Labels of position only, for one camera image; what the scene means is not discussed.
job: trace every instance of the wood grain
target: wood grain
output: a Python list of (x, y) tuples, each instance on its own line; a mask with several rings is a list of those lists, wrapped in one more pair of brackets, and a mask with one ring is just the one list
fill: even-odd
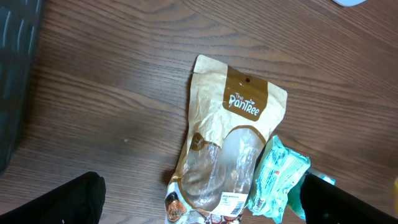
[[(205, 54), (286, 89), (275, 133), (392, 214), (398, 3), (378, 2), (48, 0), (0, 212), (93, 170), (106, 179), (101, 223), (163, 223)], [(273, 222), (246, 211), (243, 223)], [(286, 210), (284, 223), (302, 221)]]

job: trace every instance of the green plastic packet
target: green plastic packet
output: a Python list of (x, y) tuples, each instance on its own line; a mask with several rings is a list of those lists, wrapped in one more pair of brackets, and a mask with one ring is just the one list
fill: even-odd
[(287, 194), (310, 165), (308, 157), (284, 147), (278, 136), (272, 137), (254, 172), (247, 208), (253, 215), (264, 215), (281, 223)]

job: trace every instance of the plastic packaging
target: plastic packaging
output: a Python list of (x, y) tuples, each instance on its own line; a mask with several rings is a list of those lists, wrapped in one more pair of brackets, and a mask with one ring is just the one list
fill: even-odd
[(253, 215), (282, 222), (287, 193), (310, 167), (310, 159), (285, 148), (278, 136), (272, 137), (254, 173), (247, 207)]
[(286, 99), (286, 91), (265, 80), (198, 56), (166, 223), (239, 223), (256, 160), (282, 121)]

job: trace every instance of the dark gray object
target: dark gray object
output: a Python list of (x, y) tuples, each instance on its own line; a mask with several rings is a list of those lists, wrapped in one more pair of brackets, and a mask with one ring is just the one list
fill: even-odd
[(43, 0), (0, 0), (0, 172), (17, 147)]

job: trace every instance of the white label sticker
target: white label sticker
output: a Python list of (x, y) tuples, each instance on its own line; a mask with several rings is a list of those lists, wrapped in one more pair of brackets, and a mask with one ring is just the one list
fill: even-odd
[(237, 217), (241, 213), (247, 198), (247, 194), (223, 192), (220, 203), (211, 213), (215, 215)]

